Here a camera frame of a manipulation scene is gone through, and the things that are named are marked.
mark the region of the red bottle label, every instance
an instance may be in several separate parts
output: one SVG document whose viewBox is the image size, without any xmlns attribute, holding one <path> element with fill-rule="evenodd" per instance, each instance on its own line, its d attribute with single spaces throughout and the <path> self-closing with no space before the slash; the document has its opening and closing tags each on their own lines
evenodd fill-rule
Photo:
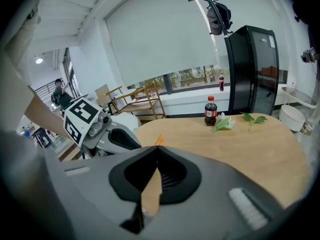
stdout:
<svg viewBox="0 0 320 240">
<path fill-rule="evenodd" d="M 209 118 L 215 118 L 215 117 L 217 116 L 217 111 L 216 111 L 216 110 L 214 110 L 214 111 L 207 111 L 207 110 L 205 110 L 205 111 L 204 111 L 204 115 L 205 115 L 206 117 L 209 117 Z"/>
</svg>

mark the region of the small bottle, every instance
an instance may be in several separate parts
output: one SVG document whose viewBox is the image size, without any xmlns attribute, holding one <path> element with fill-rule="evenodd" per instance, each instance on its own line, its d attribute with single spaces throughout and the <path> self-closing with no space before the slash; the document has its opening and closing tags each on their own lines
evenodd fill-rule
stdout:
<svg viewBox="0 0 320 240">
<path fill-rule="evenodd" d="M 209 96 L 208 103 L 204 107 L 204 122 L 207 126 L 214 126 L 217 117 L 217 105 L 214 103 L 215 97 Z"/>
<path fill-rule="evenodd" d="M 220 91 L 224 91 L 225 90 L 225 78 L 224 78 L 224 74 L 220 73 Z"/>
</svg>

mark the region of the black cabinet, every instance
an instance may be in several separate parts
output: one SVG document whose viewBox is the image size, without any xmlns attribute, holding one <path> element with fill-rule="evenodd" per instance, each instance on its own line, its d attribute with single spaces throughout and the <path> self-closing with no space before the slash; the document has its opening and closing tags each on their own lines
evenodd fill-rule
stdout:
<svg viewBox="0 0 320 240">
<path fill-rule="evenodd" d="M 278 90 L 279 57 L 275 33 L 243 26 L 230 35 L 229 115 L 271 115 Z"/>
</svg>

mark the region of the white roller shade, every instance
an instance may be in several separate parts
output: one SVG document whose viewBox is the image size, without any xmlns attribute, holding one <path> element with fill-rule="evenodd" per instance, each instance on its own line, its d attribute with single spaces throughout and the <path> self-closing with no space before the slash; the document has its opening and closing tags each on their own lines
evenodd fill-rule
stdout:
<svg viewBox="0 0 320 240">
<path fill-rule="evenodd" d="M 218 59 L 195 1 L 128 0 L 106 20 L 127 86 Z"/>
</svg>

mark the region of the green leaf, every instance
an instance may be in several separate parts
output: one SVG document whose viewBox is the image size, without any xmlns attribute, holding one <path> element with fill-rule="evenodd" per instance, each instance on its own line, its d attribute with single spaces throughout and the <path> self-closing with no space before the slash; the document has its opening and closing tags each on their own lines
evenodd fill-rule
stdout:
<svg viewBox="0 0 320 240">
<path fill-rule="evenodd" d="M 228 125 L 230 121 L 230 116 L 226 117 L 225 119 L 221 120 L 215 127 L 214 129 L 211 131 L 211 132 L 215 132 L 217 130 L 220 130 L 224 127 L 226 127 Z"/>
<path fill-rule="evenodd" d="M 254 120 L 252 123 L 264 123 L 266 119 L 264 116 L 259 116 L 256 120 Z"/>
<path fill-rule="evenodd" d="M 249 119 L 251 122 L 252 121 L 254 121 L 255 119 L 251 116 L 251 115 L 249 115 L 248 113 L 242 113 L 242 112 L 240 112 L 241 114 L 243 114 L 247 119 Z"/>
</svg>

